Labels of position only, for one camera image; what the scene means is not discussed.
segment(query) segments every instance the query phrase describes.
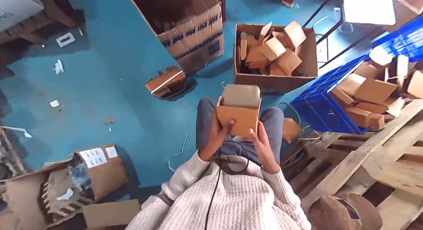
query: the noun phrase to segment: white paper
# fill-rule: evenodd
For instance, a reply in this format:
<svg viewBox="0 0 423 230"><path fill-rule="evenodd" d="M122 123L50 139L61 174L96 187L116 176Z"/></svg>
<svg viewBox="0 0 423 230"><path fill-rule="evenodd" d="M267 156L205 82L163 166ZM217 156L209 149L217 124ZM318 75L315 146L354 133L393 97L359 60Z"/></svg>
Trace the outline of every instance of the white paper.
<svg viewBox="0 0 423 230"><path fill-rule="evenodd" d="M118 157L115 147L106 147L106 152L109 158Z"/></svg>
<svg viewBox="0 0 423 230"><path fill-rule="evenodd" d="M106 156L100 147L79 153L85 163L87 163L88 168L93 168L107 162Z"/></svg>
<svg viewBox="0 0 423 230"><path fill-rule="evenodd" d="M66 193L62 196L57 197L56 200L68 200L72 197L73 194L74 191L72 189L67 189Z"/></svg>

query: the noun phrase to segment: wooden pallet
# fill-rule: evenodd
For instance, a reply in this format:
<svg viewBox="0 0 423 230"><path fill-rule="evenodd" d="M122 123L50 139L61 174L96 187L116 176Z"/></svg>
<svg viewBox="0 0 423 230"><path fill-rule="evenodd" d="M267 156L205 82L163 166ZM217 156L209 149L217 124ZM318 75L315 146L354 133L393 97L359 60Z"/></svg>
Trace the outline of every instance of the wooden pallet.
<svg viewBox="0 0 423 230"><path fill-rule="evenodd" d="M304 211L322 196L363 195L378 182L393 188L377 206L382 229L406 229L423 211L422 109L423 100L414 100L379 132L332 133L305 146L299 173L286 175Z"/></svg>

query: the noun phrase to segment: floor debris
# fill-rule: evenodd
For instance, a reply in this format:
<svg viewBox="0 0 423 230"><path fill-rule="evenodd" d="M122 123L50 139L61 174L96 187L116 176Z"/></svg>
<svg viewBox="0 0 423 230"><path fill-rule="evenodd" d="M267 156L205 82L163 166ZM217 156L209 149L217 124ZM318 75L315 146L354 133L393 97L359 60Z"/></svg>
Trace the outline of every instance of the floor debris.
<svg viewBox="0 0 423 230"><path fill-rule="evenodd" d="M55 67L53 68L53 71L56 72L56 75L65 72L65 70L63 69L63 64L61 60L57 60L57 62L54 65Z"/></svg>

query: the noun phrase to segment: cardboard flap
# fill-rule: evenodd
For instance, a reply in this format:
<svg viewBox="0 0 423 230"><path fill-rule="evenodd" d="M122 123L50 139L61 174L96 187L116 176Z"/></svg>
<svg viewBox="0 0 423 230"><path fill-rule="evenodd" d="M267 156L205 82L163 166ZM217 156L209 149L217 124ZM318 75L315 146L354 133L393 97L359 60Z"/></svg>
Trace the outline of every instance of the cardboard flap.
<svg viewBox="0 0 423 230"><path fill-rule="evenodd" d="M46 175L38 173L6 182L8 206L22 230L43 230L47 226L38 205L40 186L45 181Z"/></svg>
<svg viewBox="0 0 423 230"><path fill-rule="evenodd" d="M127 225L140 212L138 200L95 204L84 207L88 228Z"/></svg>
<svg viewBox="0 0 423 230"><path fill-rule="evenodd" d="M125 168L122 165L121 159L118 156L110 158L106 151L106 148L108 147L115 146L108 145L90 148L90 150L101 148L107 159L106 163L100 164L92 168L88 168L88 173L91 177L91 186L96 200L100 200L106 197L122 185L126 184L126 182L128 182L128 178L125 173Z"/></svg>

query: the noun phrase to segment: cardboard box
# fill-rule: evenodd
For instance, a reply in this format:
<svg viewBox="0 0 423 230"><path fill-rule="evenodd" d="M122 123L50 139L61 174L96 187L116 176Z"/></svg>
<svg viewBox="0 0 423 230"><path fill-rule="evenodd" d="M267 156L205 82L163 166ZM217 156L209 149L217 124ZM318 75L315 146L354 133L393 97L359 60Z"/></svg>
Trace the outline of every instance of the cardboard box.
<svg viewBox="0 0 423 230"><path fill-rule="evenodd" d="M344 78L343 81L336 86L336 88L344 91L349 96L354 96L365 80L366 78L352 73Z"/></svg>
<svg viewBox="0 0 423 230"><path fill-rule="evenodd" d="M423 74L421 71L415 71L410 75L409 81L407 80L406 82L407 93L412 95L413 98L423 99Z"/></svg>
<svg viewBox="0 0 423 230"><path fill-rule="evenodd" d="M388 107L385 105L378 105L378 104L368 103L368 102L358 103L355 107L375 113L375 114L383 114L388 110Z"/></svg>
<svg viewBox="0 0 423 230"><path fill-rule="evenodd" d="M370 126L375 130L381 130L385 127L385 117L381 114L371 113L369 115Z"/></svg>
<svg viewBox="0 0 423 230"><path fill-rule="evenodd" d="M366 79L354 93L354 97L376 104L384 104L398 85L384 81Z"/></svg>
<svg viewBox="0 0 423 230"><path fill-rule="evenodd" d="M287 76L291 76L293 70L295 70L301 62L302 60L289 48L286 49L284 54L276 59L276 64L278 64L279 68Z"/></svg>
<svg viewBox="0 0 423 230"><path fill-rule="evenodd" d="M297 67L295 73L302 76L264 76L241 73L241 63L239 60L238 51L236 49L237 41L240 38L241 32L248 34L259 34L263 25L255 24L237 24L235 29L235 44L233 56L233 72L234 84L257 85L261 89L261 93L271 94L285 94L294 89L297 89L304 84L317 78L317 54L315 33L312 28L304 28L306 34L305 41L294 51L295 54L303 61ZM273 26L275 32L283 32L283 26Z"/></svg>
<svg viewBox="0 0 423 230"><path fill-rule="evenodd" d="M283 47L282 43L280 43L279 40L274 37L265 42L260 51L267 58L267 60L274 61L280 55L282 55L286 49Z"/></svg>
<svg viewBox="0 0 423 230"><path fill-rule="evenodd" d="M360 127L368 128L370 127L370 112L354 107L344 108L345 113L352 119L352 121Z"/></svg>
<svg viewBox="0 0 423 230"><path fill-rule="evenodd" d="M383 70L383 67L376 67L370 62L365 61L361 63L353 73L364 78L376 79L383 74Z"/></svg>
<svg viewBox="0 0 423 230"><path fill-rule="evenodd" d="M291 22L284 29L284 40L291 50L298 48L306 39L303 28L295 21Z"/></svg>
<svg viewBox="0 0 423 230"><path fill-rule="evenodd" d="M140 212L138 200L124 200L84 207L84 218L89 229L125 226Z"/></svg>
<svg viewBox="0 0 423 230"><path fill-rule="evenodd" d="M302 129L293 119L283 118L282 140L291 143L293 140L299 138L302 134Z"/></svg>
<svg viewBox="0 0 423 230"><path fill-rule="evenodd" d="M222 96L219 97L216 111L220 124L225 125L232 119L236 121L230 131L231 135L248 137L250 128L257 131L258 114L262 102L260 93L257 96L257 91L258 89L254 86L227 85Z"/></svg>
<svg viewBox="0 0 423 230"><path fill-rule="evenodd" d="M344 91L338 89L337 87L333 88L330 94L342 108L347 107L351 105L352 102L354 102L353 98L351 98Z"/></svg>
<svg viewBox="0 0 423 230"><path fill-rule="evenodd" d="M66 169L69 164L78 162L80 159L85 160L88 158L85 151L98 153L97 156L92 156L98 157L92 160L93 163L97 161L98 165L94 163L95 166L92 166L91 161L85 161L88 167L92 166L87 169L87 172L91 179L91 188L94 194L93 202L106 197L128 182L125 168L115 151L114 145L77 151L70 159L49 163L40 170L9 179L6 182L8 207L18 219L20 230L47 229L82 212L82 208L79 208L58 221L50 222L45 215L45 211L42 210L40 202L41 186L46 183L49 173Z"/></svg>
<svg viewBox="0 0 423 230"><path fill-rule="evenodd" d="M192 74L223 55L223 23L219 0L131 2L186 73ZM164 32L159 31L153 22L155 19L177 22L190 16L191 20Z"/></svg>

